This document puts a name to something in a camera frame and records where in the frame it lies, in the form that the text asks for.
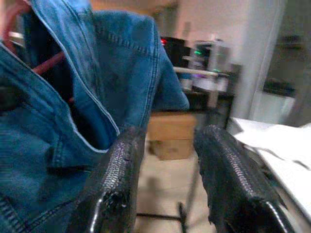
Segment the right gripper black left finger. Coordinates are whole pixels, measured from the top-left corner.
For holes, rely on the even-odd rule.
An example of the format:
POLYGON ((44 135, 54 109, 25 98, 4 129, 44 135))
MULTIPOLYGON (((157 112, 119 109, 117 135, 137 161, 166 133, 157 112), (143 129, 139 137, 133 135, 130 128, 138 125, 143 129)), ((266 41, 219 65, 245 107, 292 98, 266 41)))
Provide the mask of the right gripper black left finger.
POLYGON ((101 157, 75 201, 70 232, 133 232, 145 137, 144 130, 130 127, 101 157))

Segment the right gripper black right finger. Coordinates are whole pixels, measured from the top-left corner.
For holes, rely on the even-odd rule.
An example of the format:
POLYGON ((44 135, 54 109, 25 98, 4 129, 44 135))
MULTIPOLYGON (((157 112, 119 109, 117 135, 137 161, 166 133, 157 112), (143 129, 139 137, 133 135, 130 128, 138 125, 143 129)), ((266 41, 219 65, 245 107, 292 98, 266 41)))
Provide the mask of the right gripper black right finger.
POLYGON ((218 233, 295 233, 285 204, 258 164, 226 130, 209 125, 194 133, 208 220, 218 233))

